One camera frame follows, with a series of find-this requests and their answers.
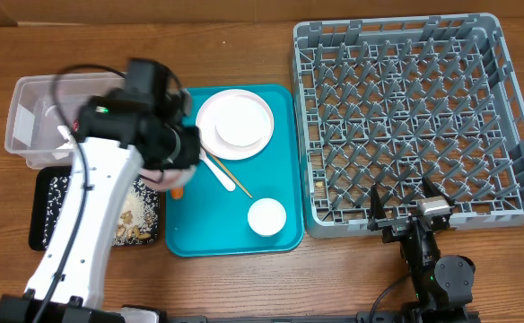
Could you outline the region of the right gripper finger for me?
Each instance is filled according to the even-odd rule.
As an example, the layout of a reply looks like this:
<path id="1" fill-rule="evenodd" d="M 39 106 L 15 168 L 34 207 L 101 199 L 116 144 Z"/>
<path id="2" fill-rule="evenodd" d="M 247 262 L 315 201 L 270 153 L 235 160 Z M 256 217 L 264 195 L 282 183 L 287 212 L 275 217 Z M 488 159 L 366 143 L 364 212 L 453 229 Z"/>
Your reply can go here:
<path id="1" fill-rule="evenodd" d="M 422 177 L 422 189 L 425 197 L 445 196 L 427 176 Z"/>
<path id="2" fill-rule="evenodd" d="M 381 202 L 378 193 L 378 185 L 373 184 L 370 189 L 370 213 L 368 219 L 371 221 L 384 220 L 387 218 L 384 204 Z"/>

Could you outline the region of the small white plate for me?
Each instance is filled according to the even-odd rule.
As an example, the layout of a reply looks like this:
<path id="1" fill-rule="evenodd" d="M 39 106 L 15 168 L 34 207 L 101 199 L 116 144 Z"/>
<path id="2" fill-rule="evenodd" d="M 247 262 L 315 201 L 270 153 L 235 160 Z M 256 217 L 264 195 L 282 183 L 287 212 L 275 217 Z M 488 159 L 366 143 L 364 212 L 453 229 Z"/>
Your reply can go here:
<path id="1" fill-rule="evenodd" d="M 248 97 L 223 98 L 216 104 L 215 129 L 224 142 L 246 147 L 260 141 L 269 129 L 263 106 Z"/>

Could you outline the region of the white napkin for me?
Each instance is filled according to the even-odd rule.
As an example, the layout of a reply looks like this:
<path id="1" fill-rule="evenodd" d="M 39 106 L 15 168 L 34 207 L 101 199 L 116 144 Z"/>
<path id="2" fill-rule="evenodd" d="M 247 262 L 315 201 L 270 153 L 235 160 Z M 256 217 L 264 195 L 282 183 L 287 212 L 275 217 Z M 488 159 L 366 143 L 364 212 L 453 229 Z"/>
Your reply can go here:
<path id="1" fill-rule="evenodd" d="M 76 147 L 76 142 L 71 134 L 71 131 L 66 126 L 58 126 L 57 131 L 63 137 L 65 142 L 58 146 L 56 151 L 52 153 L 56 160 L 63 159 L 67 157 L 73 149 Z"/>

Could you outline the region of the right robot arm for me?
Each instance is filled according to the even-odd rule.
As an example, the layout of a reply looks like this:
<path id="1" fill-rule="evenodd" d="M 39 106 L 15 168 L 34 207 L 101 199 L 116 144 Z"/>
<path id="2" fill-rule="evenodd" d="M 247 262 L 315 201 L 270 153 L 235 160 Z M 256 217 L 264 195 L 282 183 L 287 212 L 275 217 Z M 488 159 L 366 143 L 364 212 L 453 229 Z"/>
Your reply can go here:
<path id="1" fill-rule="evenodd" d="M 370 322 L 478 322 L 479 314 L 469 312 L 473 300 L 476 266 L 465 256 L 443 256 L 435 233 L 450 227 L 454 201 L 441 192 L 430 179 L 422 178 L 424 198 L 416 202 L 416 209 L 404 218 L 389 219 L 378 193 L 378 186 L 370 189 L 368 229 L 380 231 L 384 243 L 398 242 L 408 273 L 382 292 L 364 317 Z M 409 279 L 415 289 L 416 300 L 407 302 L 399 311 L 376 311 L 383 298 Z"/>

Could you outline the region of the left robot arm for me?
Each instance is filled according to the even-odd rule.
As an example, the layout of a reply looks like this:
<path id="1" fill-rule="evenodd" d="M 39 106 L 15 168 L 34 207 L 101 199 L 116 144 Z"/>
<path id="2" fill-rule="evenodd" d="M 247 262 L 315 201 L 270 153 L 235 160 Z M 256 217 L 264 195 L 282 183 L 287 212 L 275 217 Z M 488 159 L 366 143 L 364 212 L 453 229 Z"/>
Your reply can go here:
<path id="1" fill-rule="evenodd" d="M 21 296 L 0 299 L 0 322 L 163 322 L 161 310 L 105 311 L 109 253 L 127 193 L 141 170 L 160 188 L 179 187 L 199 162 L 197 127 L 181 89 L 138 85 L 93 96 L 80 108 L 71 178 L 45 255 Z"/>

